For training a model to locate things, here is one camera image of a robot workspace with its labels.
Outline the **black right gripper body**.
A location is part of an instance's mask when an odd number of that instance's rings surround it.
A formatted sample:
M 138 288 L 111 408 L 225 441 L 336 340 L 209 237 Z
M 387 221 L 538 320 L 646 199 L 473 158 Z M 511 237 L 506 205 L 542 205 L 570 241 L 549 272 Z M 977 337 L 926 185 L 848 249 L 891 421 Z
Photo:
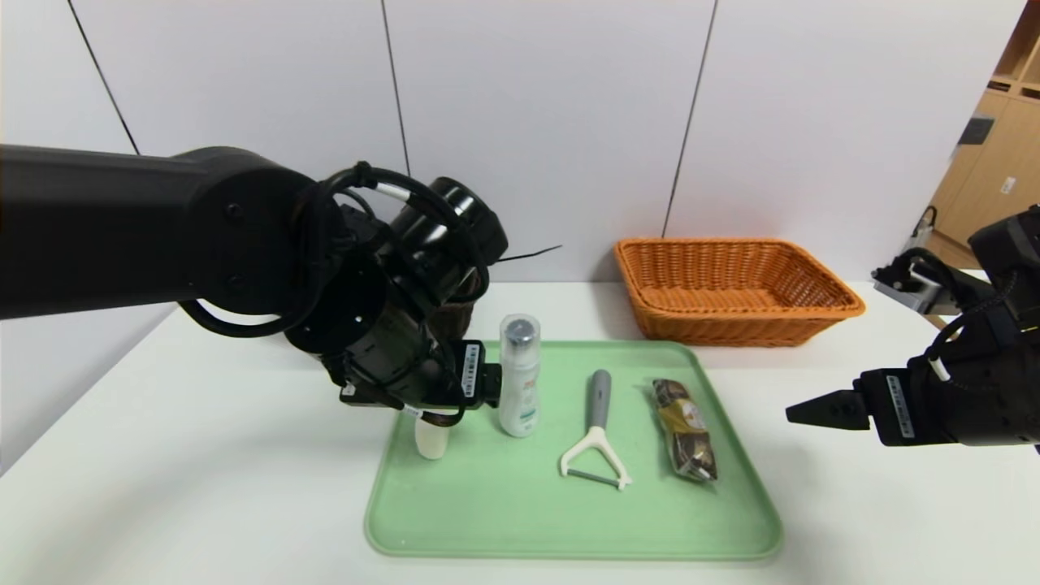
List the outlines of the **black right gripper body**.
M 884 446 L 1004 444 L 1004 418 L 991 389 L 943 380 L 924 356 L 902 368 L 866 371 L 854 389 Z

